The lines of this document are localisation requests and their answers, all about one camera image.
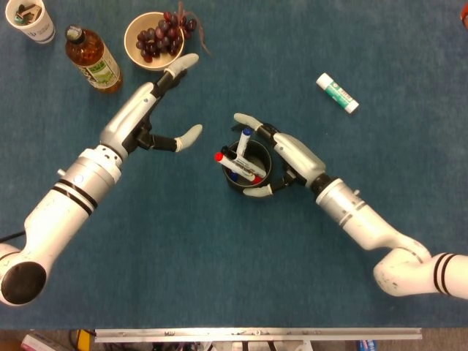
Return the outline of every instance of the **blue tablecloth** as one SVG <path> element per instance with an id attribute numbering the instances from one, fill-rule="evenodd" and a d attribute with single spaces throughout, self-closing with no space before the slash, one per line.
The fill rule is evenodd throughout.
<path id="1" fill-rule="evenodd" d="M 133 18 L 176 2 L 47 0 L 57 36 L 37 45 L 0 20 L 0 233 L 23 221 L 132 92 Z M 117 186 L 57 260 L 28 306 L 0 306 L 0 328 L 468 326 L 468 302 L 394 298 L 363 251 L 300 186 L 251 200 L 213 155 L 238 134 L 233 114 L 307 144 L 377 212 L 430 249 L 468 253 L 468 33 L 461 1 L 187 0 L 209 57 L 153 113 L 154 131 L 202 123 L 181 154 L 138 150 Z M 90 87 L 64 52 L 71 23 L 95 30 L 123 88 Z M 327 72 L 359 102 L 346 114 L 317 85 Z M 23 239 L 15 244 L 21 245 Z"/>

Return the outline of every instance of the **grape stem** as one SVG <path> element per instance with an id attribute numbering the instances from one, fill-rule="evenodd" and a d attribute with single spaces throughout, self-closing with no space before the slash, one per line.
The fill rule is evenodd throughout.
<path id="1" fill-rule="evenodd" d="M 206 47 L 206 44 L 205 44 L 205 31 L 203 30 L 202 21 L 193 12 L 186 11 L 184 9 L 184 4 L 182 3 L 182 1 L 179 1 L 178 2 L 177 18 L 179 20 L 181 20 L 184 16 L 191 16 L 191 17 L 195 18 L 195 20 L 197 20 L 197 22 L 198 22 L 198 34 L 200 35 L 200 41 L 201 41 L 201 44 L 202 44 L 202 48 L 206 51 L 206 53 L 208 55 L 212 56 L 211 51 Z"/>

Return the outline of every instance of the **bottle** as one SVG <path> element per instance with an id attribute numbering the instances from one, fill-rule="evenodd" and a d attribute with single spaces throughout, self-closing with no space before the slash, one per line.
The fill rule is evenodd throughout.
<path id="1" fill-rule="evenodd" d="M 96 90 L 113 93 L 121 87 L 122 72 L 99 35 L 79 26 L 68 26 L 65 36 L 69 59 Z"/>

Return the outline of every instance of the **robotic hand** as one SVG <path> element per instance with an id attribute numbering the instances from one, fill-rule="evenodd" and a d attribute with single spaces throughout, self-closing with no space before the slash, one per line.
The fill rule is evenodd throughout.
<path id="1" fill-rule="evenodd" d="M 270 124 L 236 113 L 234 119 L 267 140 L 286 164 L 285 176 L 244 194 L 265 197 L 295 182 L 310 188 L 316 203 L 365 250 L 391 249 L 374 268 L 374 278 L 388 294 L 442 293 L 468 299 L 468 256 L 443 253 L 434 257 L 416 240 L 391 227 L 341 179 L 325 173 L 325 164 L 302 142 Z"/>
<path id="2" fill-rule="evenodd" d="M 113 117 L 95 149 L 86 149 L 45 195 L 24 223 L 26 246 L 20 251 L 0 244 L 0 301 L 19 306 L 34 300 L 48 279 L 53 262 L 117 183 L 122 163 L 137 147 L 179 152 L 202 131 L 193 126 L 181 137 L 150 134 L 151 112 L 176 86 L 198 55 L 180 57 L 157 83 L 142 85 Z"/>

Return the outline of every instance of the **black cup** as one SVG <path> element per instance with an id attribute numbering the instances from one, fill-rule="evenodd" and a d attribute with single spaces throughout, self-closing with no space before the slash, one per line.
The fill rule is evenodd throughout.
<path id="1" fill-rule="evenodd" d="M 237 144 L 239 144 L 238 141 L 230 145 L 229 148 L 235 151 L 237 149 Z M 244 159 L 247 159 L 251 163 L 262 168 L 266 172 L 264 179 L 262 179 L 262 181 L 257 184 L 252 184 L 252 182 L 238 175 L 237 181 L 234 181 L 230 177 L 231 170 L 225 166 L 222 166 L 222 171 L 226 177 L 227 183 L 238 192 L 242 192 L 244 189 L 248 188 L 265 186 L 268 183 L 268 179 L 270 178 L 271 171 L 273 169 L 273 162 L 271 161 L 271 155 L 268 152 L 268 149 L 262 143 L 259 143 L 256 140 L 249 140 L 244 152 Z"/>

